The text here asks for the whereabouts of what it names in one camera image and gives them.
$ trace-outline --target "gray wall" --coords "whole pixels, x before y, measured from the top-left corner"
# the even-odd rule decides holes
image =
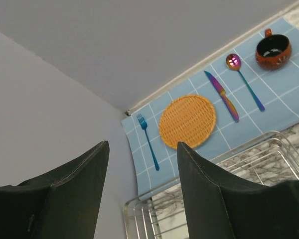
[[[0,32],[122,112],[295,0],[0,0]]]
[[[122,205],[136,195],[136,179],[122,117],[0,33],[0,186],[47,172],[108,140],[110,161],[95,238],[124,238]]]

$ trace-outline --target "black object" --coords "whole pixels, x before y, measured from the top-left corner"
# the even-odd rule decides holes
[[[299,181],[250,182],[183,142],[177,159],[190,239],[299,239]]]
[[[104,141],[18,186],[0,187],[0,239],[92,239],[108,160]]]
[[[257,52],[263,57],[274,57],[284,52],[289,39],[284,35],[271,35],[262,39],[257,45]]]

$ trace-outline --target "mug handle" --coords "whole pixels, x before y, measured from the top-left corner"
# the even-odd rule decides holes
[[[265,30],[265,37],[268,37],[268,36],[271,36],[272,35],[272,32],[271,32],[271,29],[268,28]]]

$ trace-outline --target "blue checkered placemat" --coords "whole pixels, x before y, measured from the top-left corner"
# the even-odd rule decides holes
[[[206,159],[212,159],[264,132],[281,131],[299,122],[299,30],[284,18],[278,19],[269,27],[273,34],[284,34],[292,43],[292,57],[282,69],[270,72],[257,65],[255,48],[264,37],[264,31],[261,31],[122,120],[133,154],[139,194],[178,176],[176,150],[163,143],[159,136],[158,124],[164,109],[180,96],[202,95],[216,109],[217,123],[214,132],[206,142],[196,148]],[[241,72],[265,105],[265,112],[258,110],[239,74],[227,68],[225,59],[229,53],[236,53],[242,58]],[[227,97],[240,116],[239,123],[234,123],[203,70],[214,75],[224,87]],[[155,170],[144,131],[136,118],[137,114],[142,114],[148,122],[149,139],[160,171]]]

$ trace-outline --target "mug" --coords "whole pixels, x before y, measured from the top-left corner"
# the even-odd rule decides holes
[[[266,29],[265,38],[257,45],[256,62],[266,70],[275,70],[288,62],[291,51],[291,44],[286,36],[273,35],[270,29]]]

